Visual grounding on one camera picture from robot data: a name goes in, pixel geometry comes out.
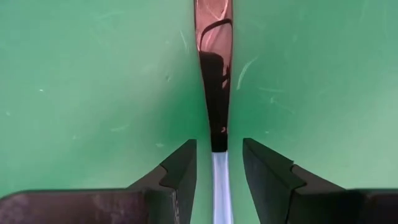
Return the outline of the green table mat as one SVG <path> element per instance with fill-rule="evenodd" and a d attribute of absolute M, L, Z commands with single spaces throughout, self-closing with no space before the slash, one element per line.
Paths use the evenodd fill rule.
<path fill-rule="evenodd" d="M 233 224 L 261 224 L 251 138 L 344 189 L 398 189 L 398 0 L 233 0 Z M 213 224 L 195 0 L 0 0 L 0 198 L 126 188 L 197 142 Z"/>

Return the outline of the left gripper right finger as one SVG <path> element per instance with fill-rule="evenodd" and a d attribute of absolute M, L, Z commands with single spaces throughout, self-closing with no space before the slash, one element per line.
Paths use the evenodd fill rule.
<path fill-rule="evenodd" d="M 398 224 L 398 189 L 344 189 L 251 138 L 243 162 L 261 224 Z"/>

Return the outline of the blue-handled knife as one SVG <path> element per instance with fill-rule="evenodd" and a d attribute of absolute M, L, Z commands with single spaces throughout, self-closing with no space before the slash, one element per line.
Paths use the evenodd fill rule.
<path fill-rule="evenodd" d="M 210 125 L 213 224 L 233 224 L 228 167 L 233 0 L 195 0 L 195 35 Z"/>

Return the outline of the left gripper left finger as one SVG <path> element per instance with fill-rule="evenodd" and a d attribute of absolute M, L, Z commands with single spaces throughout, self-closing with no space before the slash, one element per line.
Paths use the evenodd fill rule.
<path fill-rule="evenodd" d="M 190 224 L 197 142 L 126 188 L 26 190 L 0 198 L 0 224 Z"/>

